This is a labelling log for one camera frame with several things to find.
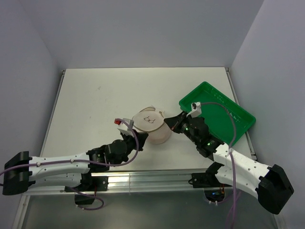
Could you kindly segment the round mesh laundry bag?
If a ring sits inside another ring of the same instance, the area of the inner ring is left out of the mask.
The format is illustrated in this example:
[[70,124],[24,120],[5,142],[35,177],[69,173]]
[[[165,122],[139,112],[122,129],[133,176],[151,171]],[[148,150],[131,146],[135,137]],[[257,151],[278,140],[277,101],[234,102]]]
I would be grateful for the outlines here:
[[133,117],[133,127],[142,133],[147,133],[147,141],[159,145],[165,143],[171,136],[171,130],[164,122],[165,112],[154,106],[149,106]]

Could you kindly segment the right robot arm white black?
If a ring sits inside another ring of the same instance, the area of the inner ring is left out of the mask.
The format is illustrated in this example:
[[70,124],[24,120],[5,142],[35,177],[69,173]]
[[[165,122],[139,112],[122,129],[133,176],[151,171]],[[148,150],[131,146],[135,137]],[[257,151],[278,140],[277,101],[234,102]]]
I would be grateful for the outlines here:
[[213,161],[205,172],[192,174],[189,184],[193,188],[235,186],[276,215],[293,195],[293,186],[282,167],[261,164],[230,149],[228,144],[210,133],[204,118],[192,118],[182,112],[164,122],[173,132],[190,139],[200,155]]

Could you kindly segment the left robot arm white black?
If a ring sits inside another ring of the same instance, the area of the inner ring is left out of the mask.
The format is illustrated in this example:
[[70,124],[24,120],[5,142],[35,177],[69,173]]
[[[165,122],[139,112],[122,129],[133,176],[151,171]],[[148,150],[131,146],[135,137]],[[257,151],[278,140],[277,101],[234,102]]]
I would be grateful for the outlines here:
[[131,162],[129,154],[143,150],[147,133],[122,135],[122,139],[85,153],[61,157],[30,156],[28,151],[16,154],[4,165],[2,194],[22,194],[30,187],[65,186],[86,191],[92,187],[93,173],[108,171]]

